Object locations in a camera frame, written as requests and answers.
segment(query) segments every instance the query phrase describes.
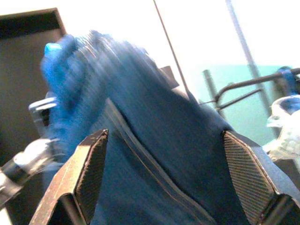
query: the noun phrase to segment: clear plastic object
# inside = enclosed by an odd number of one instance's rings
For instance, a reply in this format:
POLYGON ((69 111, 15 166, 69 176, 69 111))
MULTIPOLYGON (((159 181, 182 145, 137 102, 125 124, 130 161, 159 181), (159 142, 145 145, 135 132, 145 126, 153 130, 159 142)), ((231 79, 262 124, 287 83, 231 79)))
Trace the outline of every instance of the clear plastic object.
POLYGON ((273 161, 300 156, 300 95, 276 100, 267 126, 281 128, 278 139, 269 145, 273 161))

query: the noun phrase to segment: textured gripper pad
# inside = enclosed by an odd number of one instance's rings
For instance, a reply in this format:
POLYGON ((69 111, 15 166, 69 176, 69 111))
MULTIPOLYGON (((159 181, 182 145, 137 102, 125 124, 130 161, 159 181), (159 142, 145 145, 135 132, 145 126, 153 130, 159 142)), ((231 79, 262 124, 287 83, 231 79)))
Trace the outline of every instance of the textured gripper pad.
POLYGON ((91 146, 75 191, 78 204, 87 224, 94 216, 99 196, 105 166, 107 138, 108 131, 104 130, 97 142, 91 146))
POLYGON ((273 188, 249 146, 229 132, 224 146, 236 194, 249 223, 256 225, 274 197, 273 188))

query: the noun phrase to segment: metal rod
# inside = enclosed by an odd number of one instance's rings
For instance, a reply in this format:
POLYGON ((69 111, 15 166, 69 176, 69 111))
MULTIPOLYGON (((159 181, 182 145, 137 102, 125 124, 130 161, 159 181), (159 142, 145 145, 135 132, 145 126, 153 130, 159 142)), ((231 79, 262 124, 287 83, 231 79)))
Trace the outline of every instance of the metal rod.
POLYGON ((227 103, 225 103, 225 104, 223 104, 223 105, 220 105, 218 108, 217 108, 217 110, 219 111, 219 110, 222 110, 222 109, 224 109, 224 108, 226 108, 226 107, 228 107, 228 106, 230 106, 230 105, 232 105, 232 104, 234 104, 234 103, 237 103, 237 102, 239 102, 239 101, 241 101, 241 100, 243 100, 243 99, 245 99, 245 98, 247 98, 247 97, 250 97, 251 95, 253 95, 253 94, 255 94, 255 93, 258 93, 258 92, 260 92, 260 91, 262 91, 261 89, 256 89, 256 90, 253 90, 253 91, 251 91, 251 92, 249 92, 249 93, 247 93, 247 94, 245 94, 245 95, 242 95, 242 96, 240 96, 240 97, 238 97, 238 98, 236 98, 236 99, 234 99, 234 100, 232 100, 232 101, 230 101, 230 102, 227 102, 227 103))
MULTIPOLYGON (((300 74, 300 68, 291 69, 291 72, 294 75, 300 74)), ((253 84, 263 83, 263 82, 275 80, 275 79, 281 78, 281 77, 282 77, 282 73, 277 72, 277 73, 274 73, 274 74, 271 74, 271 75, 268 75, 268 76, 261 76, 261 77, 256 78, 256 79, 252 79, 252 80, 243 81, 243 82, 228 85, 228 86, 222 88, 218 92, 218 94, 216 95, 216 97, 215 97, 216 104, 218 104, 218 102, 221 99, 221 96, 228 90, 235 89, 235 88, 246 87, 246 86, 253 85, 253 84)))
POLYGON ((194 98, 191 97, 191 92, 188 90, 188 86, 187 86, 186 80, 184 79, 182 70, 181 70, 181 68, 180 68, 179 62, 178 62, 177 57, 176 57, 176 55, 175 55, 175 51, 174 51, 173 46, 172 46, 172 44, 171 44, 171 41, 170 41, 169 35, 168 35, 168 33, 167 33, 167 30, 166 30, 166 28, 165 28, 163 19, 162 19, 161 15, 160 15, 158 6, 157 6, 155 0, 153 0, 153 2, 154 2, 154 5, 155 5, 157 14, 158 14, 158 16, 159 16, 160 22, 161 22, 161 24, 162 24, 162 26, 163 26, 163 29, 164 29, 164 32, 165 32, 165 36, 166 36, 166 38, 167 38, 167 40, 168 40, 168 43, 169 43, 170 49, 171 49, 171 51, 172 51, 173 57, 174 57, 174 59, 175 59, 176 66, 177 66, 177 68, 178 68, 180 77, 181 77, 181 79, 182 79, 182 83, 183 83, 184 89, 186 90, 187 96, 188 96, 189 99, 192 101, 194 98))
POLYGON ((215 100, 211 100, 211 101, 208 101, 208 102, 202 102, 202 103, 200 103, 199 105, 205 105, 205 104, 213 103, 213 102, 216 102, 216 101, 215 101, 215 100))
MULTIPOLYGON (((242 29, 240 27, 240 24, 239 24, 239 21, 238 21, 238 18, 236 16, 236 14, 235 14, 235 11, 234 11, 234 8, 233 8, 231 0, 226 0, 226 4, 227 4, 228 11, 230 13, 232 22, 234 24, 235 30, 236 30, 236 32, 237 32, 237 34, 239 36, 240 43, 241 43, 242 48, 244 50, 244 54, 245 54, 245 56, 247 58, 248 67, 249 67, 250 73, 253 76, 253 78, 258 78, 258 77, 260 77, 258 69, 257 69, 256 64, 255 64, 255 62, 254 62, 254 60, 252 58, 252 55, 250 53, 250 49, 249 49, 249 47, 247 45, 245 36, 244 36, 244 34, 242 32, 242 29)), ((261 97, 261 100, 262 100, 262 102, 263 102, 266 110, 267 110, 268 115, 270 116, 271 115, 271 108, 270 108, 270 103, 269 103, 267 94, 265 92, 264 85, 260 84, 260 83, 257 83, 257 87, 259 89, 262 89, 262 91, 260 92, 260 97, 261 97)))
POLYGON ((203 71, 203 75, 204 75, 204 79, 206 81, 206 84, 209 88, 210 91, 210 97, 211 99, 215 99, 216 95, 217 95, 217 89, 216 86, 211 78, 211 74, 210 71, 208 69, 203 71))

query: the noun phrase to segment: blue object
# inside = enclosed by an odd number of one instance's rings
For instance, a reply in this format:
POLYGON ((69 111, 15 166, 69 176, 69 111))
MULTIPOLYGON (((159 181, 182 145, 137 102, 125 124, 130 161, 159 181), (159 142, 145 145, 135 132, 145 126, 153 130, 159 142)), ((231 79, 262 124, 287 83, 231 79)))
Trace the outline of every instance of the blue object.
POLYGON ((291 72, 291 68, 281 67, 278 72, 281 72, 286 80, 288 95, 297 95, 296 80, 291 72))
POLYGON ((294 112, 300 110, 300 98, 299 96, 287 98, 280 103, 280 106, 290 115, 292 115, 294 112))
POLYGON ((143 49, 92 31, 65 36, 42 70, 59 107, 52 135, 70 156, 109 129, 92 225, 248 225, 211 108, 173 93, 143 49))

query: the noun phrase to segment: blue cloth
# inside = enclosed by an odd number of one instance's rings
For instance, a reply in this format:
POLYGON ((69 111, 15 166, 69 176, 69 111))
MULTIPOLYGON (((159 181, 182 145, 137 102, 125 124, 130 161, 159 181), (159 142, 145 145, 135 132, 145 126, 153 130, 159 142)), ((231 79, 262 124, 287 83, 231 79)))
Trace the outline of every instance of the blue cloth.
POLYGON ((65 36, 42 70, 59 107, 52 135, 68 156, 109 129, 92 225, 248 225, 212 109, 173 93, 142 49, 95 31, 65 36))
POLYGON ((292 115, 294 112, 300 110, 300 98, 299 96, 287 98, 280 103, 280 106, 292 115))
POLYGON ((278 72, 281 72, 287 84, 287 95, 297 95, 296 80, 289 67, 281 67, 278 72))

